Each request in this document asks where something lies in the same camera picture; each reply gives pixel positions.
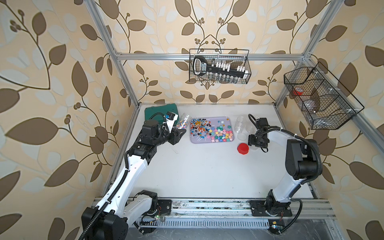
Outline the small clear sprinkles jar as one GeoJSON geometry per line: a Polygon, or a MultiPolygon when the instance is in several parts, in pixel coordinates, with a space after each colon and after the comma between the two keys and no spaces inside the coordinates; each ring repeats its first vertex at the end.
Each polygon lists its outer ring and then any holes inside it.
{"type": "Polygon", "coordinates": [[[181,129],[186,130],[191,119],[192,118],[191,118],[190,115],[188,115],[186,113],[182,114],[182,116],[179,118],[179,121],[178,121],[178,123],[176,125],[176,128],[180,129],[180,130],[181,129]]]}

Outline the clear plastic jar lid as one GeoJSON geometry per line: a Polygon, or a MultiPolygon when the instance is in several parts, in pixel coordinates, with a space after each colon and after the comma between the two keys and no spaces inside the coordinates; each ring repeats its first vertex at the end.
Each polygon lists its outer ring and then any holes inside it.
{"type": "Polygon", "coordinates": [[[248,139],[248,136],[244,133],[238,133],[237,137],[239,141],[246,141],[248,139]]]}

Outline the red jar lid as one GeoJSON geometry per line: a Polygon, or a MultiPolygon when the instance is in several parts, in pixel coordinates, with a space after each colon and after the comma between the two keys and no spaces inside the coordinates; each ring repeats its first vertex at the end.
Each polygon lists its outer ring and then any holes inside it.
{"type": "Polygon", "coordinates": [[[249,150],[250,150],[249,146],[248,146],[247,144],[245,144],[245,143],[241,143],[241,144],[239,144],[238,147],[237,147],[237,151],[238,151],[238,153],[241,154],[241,155],[246,155],[246,154],[248,154],[248,153],[249,153],[249,150]]]}

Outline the red lid candy jar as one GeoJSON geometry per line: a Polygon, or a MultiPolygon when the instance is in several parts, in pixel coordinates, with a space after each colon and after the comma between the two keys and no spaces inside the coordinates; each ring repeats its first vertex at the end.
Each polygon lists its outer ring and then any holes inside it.
{"type": "Polygon", "coordinates": [[[248,134],[252,135],[256,133],[257,128],[251,121],[247,121],[245,125],[245,130],[248,134]]]}

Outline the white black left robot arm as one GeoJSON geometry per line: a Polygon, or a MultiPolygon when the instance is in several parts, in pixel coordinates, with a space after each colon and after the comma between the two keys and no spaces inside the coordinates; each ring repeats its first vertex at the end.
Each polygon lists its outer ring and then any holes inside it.
{"type": "Polygon", "coordinates": [[[129,202],[130,194],[142,172],[157,152],[157,147],[177,144],[186,129],[175,127],[178,115],[168,112],[163,122],[146,120],[134,144],[124,153],[120,173],[108,192],[94,208],[86,208],[82,214],[81,240],[124,240],[129,227],[135,226],[146,234],[139,220],[149,216],[158,219],[161,207],[155,192],[143,190],[129,202]]]}

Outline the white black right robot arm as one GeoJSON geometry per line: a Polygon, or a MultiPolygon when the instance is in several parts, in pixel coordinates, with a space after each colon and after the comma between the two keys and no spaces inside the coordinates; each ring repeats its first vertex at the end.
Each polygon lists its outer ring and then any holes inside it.
{"type": "Polygon", "coordinates": [[[275,217],[278,222],[269,220],[269,232],[282,235],[300,216],[303,201],[295,199],[295,193],[305,184],[317,179],[323,172],[323,164],[318,143],[307,140],[278,126],[271,126],[266,118],[248,115],[256,132],[248,137],[248,146],[268,152],[270,141],[286,149],[286,173],[279,184],[268,192],[265,200],[251,200],[254,217],[275,217]]]}

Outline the pile of star candies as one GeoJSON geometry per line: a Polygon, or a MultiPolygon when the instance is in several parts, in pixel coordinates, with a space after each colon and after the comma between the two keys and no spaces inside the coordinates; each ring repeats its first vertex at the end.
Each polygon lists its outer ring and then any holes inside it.
{"type": "Polygon", "coordinates": [[[229,119],[225,118],[222,120],[212,120],[211,125],[212,137],[210,142],[222,143],[232,142],[234,140],[233,128],[229,119]]]}

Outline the pile of lollipops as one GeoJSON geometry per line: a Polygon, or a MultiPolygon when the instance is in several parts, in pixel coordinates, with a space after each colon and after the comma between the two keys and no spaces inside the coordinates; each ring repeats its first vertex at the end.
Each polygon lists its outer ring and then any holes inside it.
{"type": "Polygon", "coordinates": [[[204,118],[194,118],[190,121],[190,137],[192,140],[211,140],[211,121],[204,118]]]}

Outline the lilac plastic tray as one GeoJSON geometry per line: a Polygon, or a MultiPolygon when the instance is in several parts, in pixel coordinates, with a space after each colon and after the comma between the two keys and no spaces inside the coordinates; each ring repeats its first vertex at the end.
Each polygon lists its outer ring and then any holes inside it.
{"type": "Polygon", "coordinates": [[[194,144],[225,143],[235,139],[228,117],[194,118],[190,121],[189,130],[194,144]]]}

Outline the green plastic tool case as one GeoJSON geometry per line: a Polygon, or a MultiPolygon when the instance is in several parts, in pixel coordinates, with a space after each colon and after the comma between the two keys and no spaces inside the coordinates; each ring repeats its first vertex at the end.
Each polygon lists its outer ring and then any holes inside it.
{"type": "Polygon", "coordinates": [[[167,114],[167,112],[172,112],[179,115],[179,111],[176,104],[167,104],[163,106],[153,106],[145,109],[145,121],[149,120],[156,113],[160,113],[160,115],[156,115],[153,117],[154,120],[157,120],[159,123],[163,122],[163,116],[167,114]]]}

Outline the red item in basket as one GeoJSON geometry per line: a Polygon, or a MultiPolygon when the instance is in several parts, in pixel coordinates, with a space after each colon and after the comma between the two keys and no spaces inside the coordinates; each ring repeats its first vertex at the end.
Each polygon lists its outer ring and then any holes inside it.
{"type": "Polygon", "coordinates": [[[293,96],[301,96],[304,93],[304,90],[300,87],[294,87],[292,95],[293,96]]]}

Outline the black socket set rack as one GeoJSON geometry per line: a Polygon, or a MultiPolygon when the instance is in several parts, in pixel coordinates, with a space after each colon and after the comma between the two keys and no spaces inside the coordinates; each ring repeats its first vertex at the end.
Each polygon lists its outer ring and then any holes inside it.
{"type": "Polygon", "coordinates": [[[210,77],[227,77],[248,80],[252,75],[247,56],[192,55],[189,73],[209,80],[210,77]]]}

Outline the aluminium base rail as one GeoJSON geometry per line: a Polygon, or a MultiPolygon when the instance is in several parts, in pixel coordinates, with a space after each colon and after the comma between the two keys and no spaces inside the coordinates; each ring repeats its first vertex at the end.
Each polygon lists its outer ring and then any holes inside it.
{"type": "Polygon", "coordinates": [[[266,213],[263,199],[160,198],[148,217],[135,222],[148,229],[263,229],[284,226],[296,215],[298,220],[336,220],[331,204],[322,199],[291,202],[277,215],[266,213]]]}

